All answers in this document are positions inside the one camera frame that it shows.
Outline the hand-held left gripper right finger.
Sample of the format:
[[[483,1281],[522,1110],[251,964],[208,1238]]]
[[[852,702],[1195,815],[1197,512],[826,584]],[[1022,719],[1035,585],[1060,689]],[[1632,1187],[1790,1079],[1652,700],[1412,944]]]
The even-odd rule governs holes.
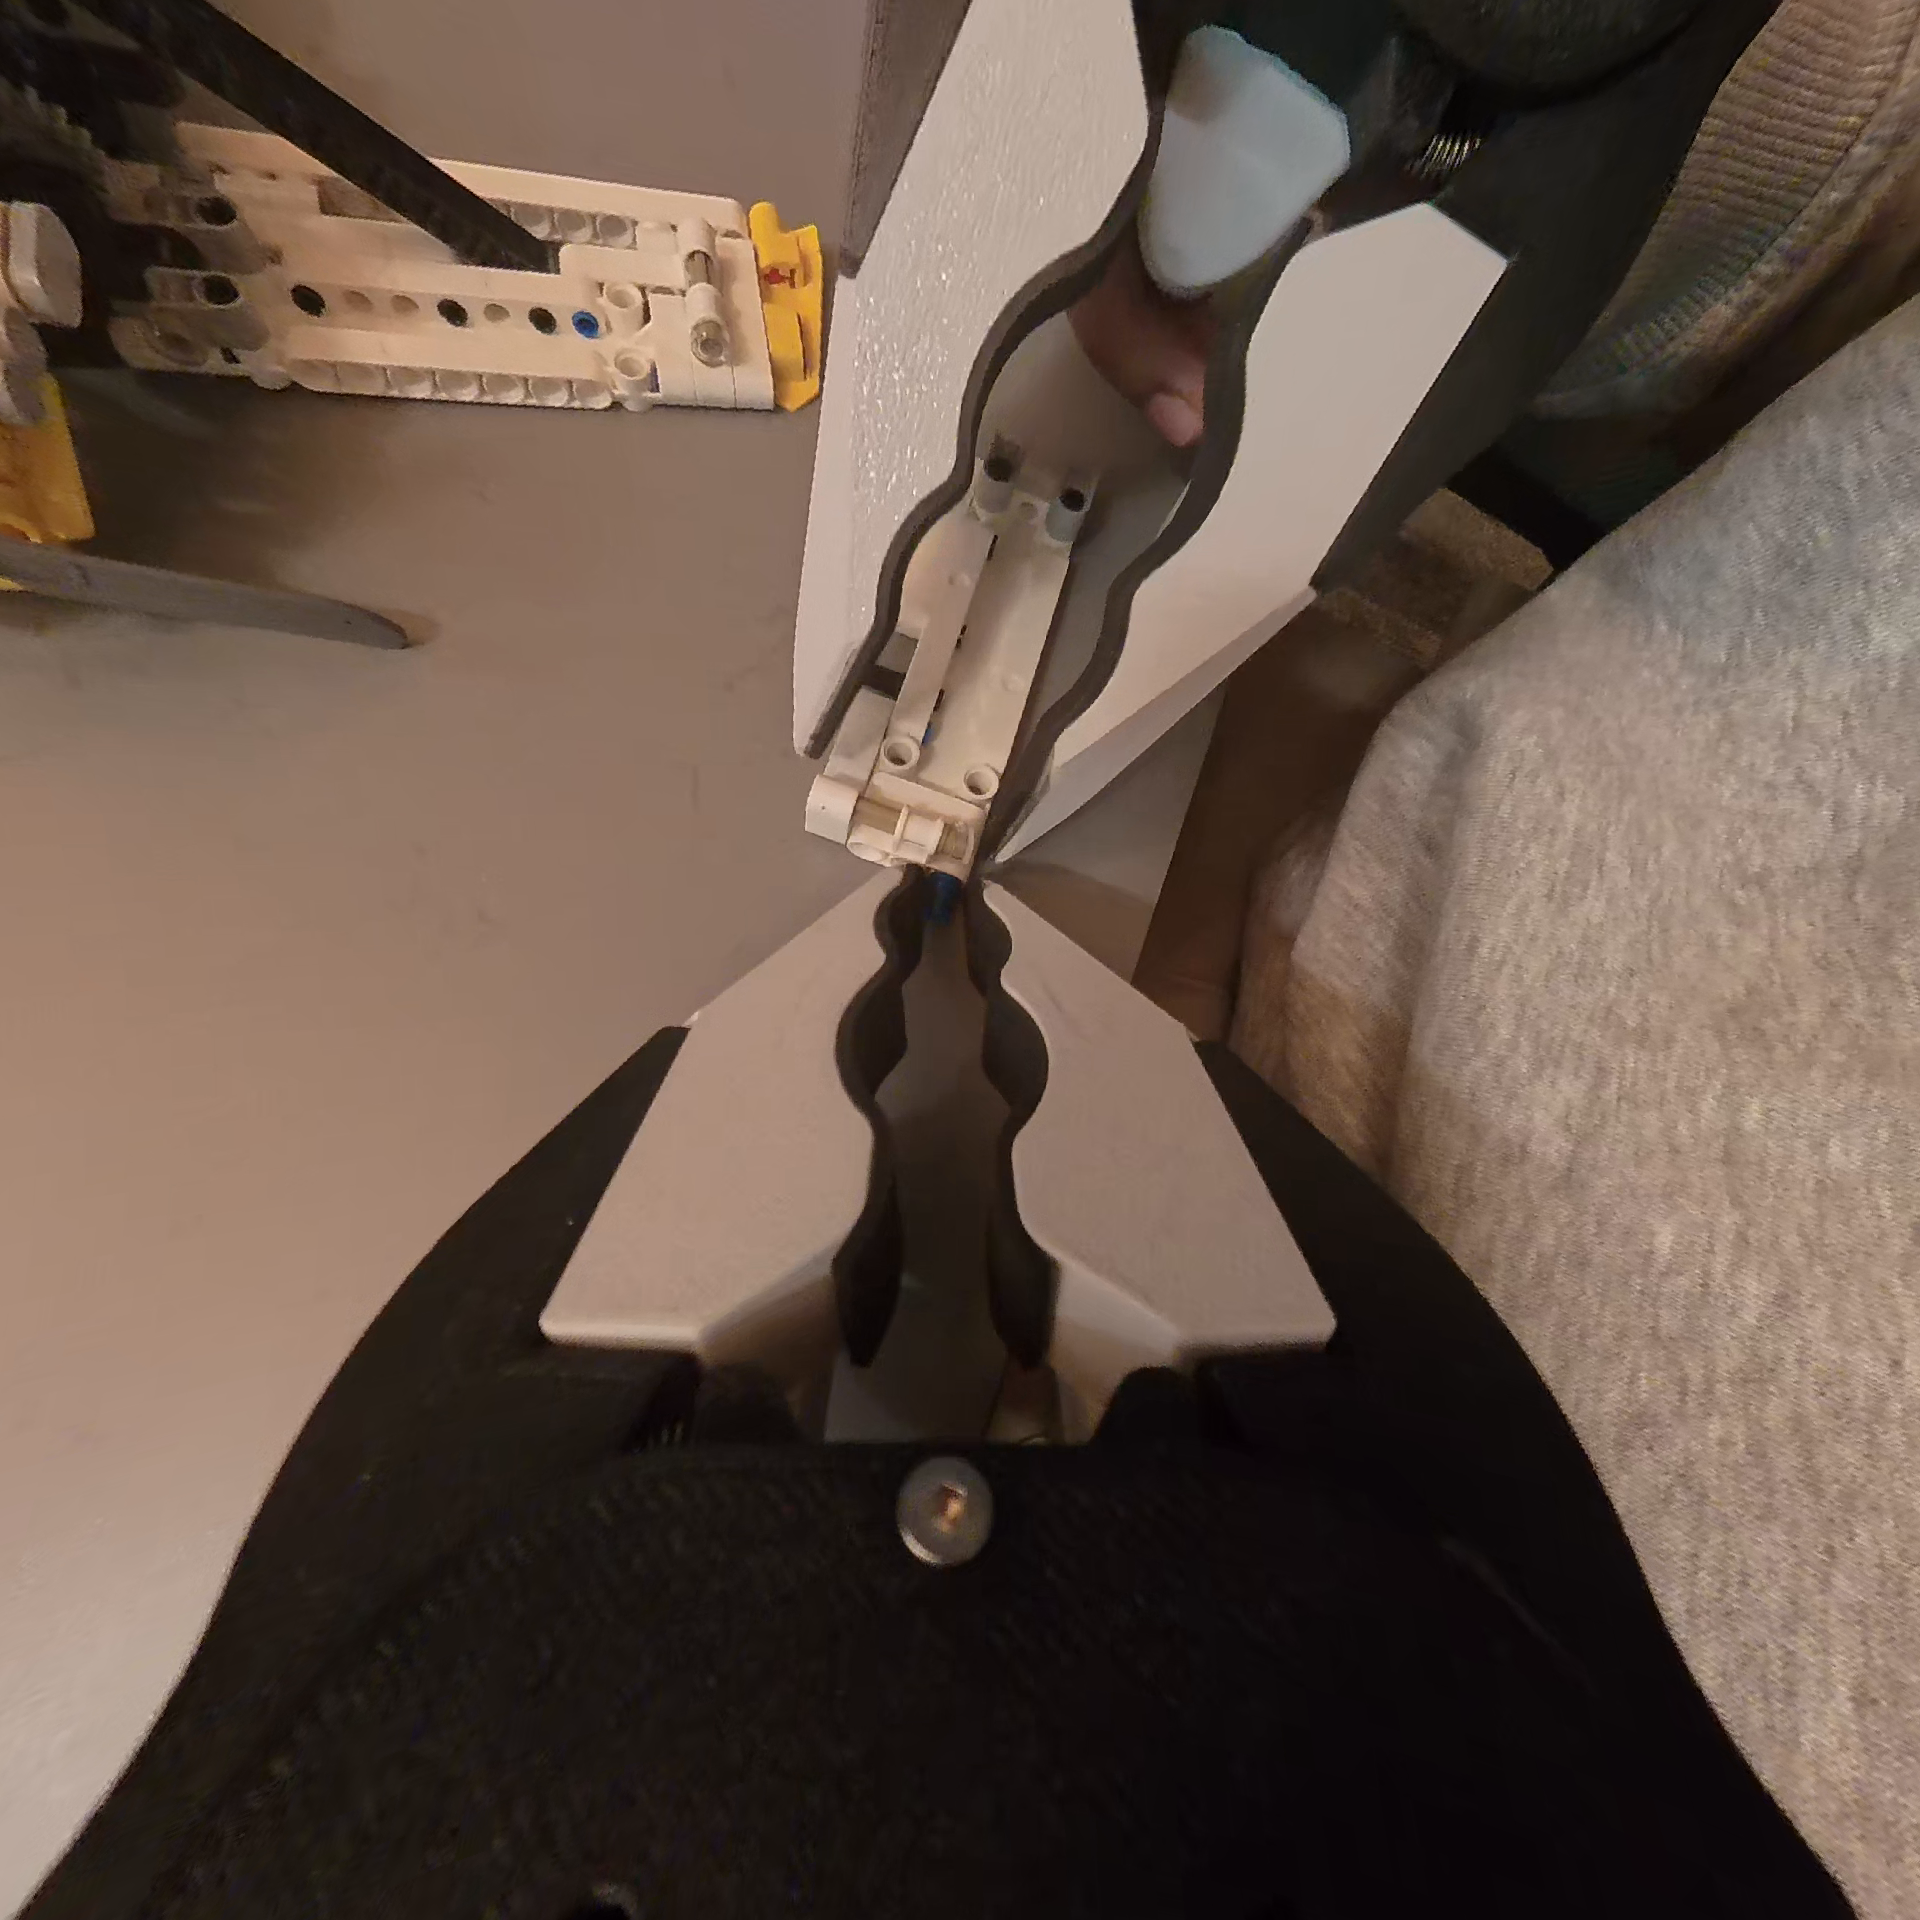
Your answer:
[[[1006,1110],[988,1275],[1063,1419],[1146,1369],[1317,1354],[1335,1314],[1187,1028],[997,882],[966,902],[981,1064]]]

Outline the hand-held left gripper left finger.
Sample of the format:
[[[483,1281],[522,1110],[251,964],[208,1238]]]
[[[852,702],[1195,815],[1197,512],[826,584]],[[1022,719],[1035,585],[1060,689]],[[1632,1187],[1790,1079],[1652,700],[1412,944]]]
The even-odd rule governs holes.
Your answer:
[[[662,1034],[672,1062],[540,1329],[707,1368],[869,1360],[899,1288],[875,1090],[920,890],[870,880]]]

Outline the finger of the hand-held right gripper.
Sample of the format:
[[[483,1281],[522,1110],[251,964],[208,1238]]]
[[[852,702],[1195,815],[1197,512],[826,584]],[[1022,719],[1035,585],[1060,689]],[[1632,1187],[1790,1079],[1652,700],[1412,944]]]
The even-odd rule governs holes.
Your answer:
[[[1118,665],[1058,742],[1020,856],[1200,706],[1311,577],[1509,267],[1432,207],[1310,241],[1246,358],[1239,446],[1197,531],[1135,591]]]
[[[867,58],[792,638],[803,755],[895,538],[956,470],[1000,316],[1094,241],[1147,142],[1132,4],[875,4]]]

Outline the white lego panel piece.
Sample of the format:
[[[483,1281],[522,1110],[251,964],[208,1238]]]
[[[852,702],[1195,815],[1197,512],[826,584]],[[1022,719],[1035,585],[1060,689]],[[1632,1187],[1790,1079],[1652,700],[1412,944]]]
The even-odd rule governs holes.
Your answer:
[[[810,834],[883,868],[972,875],[1094,487],[988,440],[904,568],[895,628],[810,784]]]

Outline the zebra striped lego helicopter model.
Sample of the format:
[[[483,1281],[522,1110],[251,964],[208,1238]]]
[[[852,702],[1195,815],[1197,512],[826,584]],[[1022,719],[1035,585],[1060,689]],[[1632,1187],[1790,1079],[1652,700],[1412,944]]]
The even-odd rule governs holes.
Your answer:
[[[414,643],[92,553],[61,367],[571,415],[821,393],[821,241],[772,204],[424,158],[203,3],[5,3],[2,99],[5,595]]]

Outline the person's right forearm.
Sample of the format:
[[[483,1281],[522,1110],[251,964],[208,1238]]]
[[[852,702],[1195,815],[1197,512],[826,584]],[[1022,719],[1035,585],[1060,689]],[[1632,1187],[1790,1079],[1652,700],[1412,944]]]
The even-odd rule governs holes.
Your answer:
[[[1614,300],[1504,440],[1614,528],[1915,294],[1917,4],[1788,3]]]

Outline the person's right hand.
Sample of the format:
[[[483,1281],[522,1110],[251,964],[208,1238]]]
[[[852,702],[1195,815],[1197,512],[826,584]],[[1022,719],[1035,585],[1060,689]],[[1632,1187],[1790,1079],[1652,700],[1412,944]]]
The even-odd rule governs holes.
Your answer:
[[[1170,448],[1187,450],[1202,440],[1214,312],[1206,300],[1165,296],[1149,279],[1133,236],[1072,305],[1069,326],[1092,371]]]

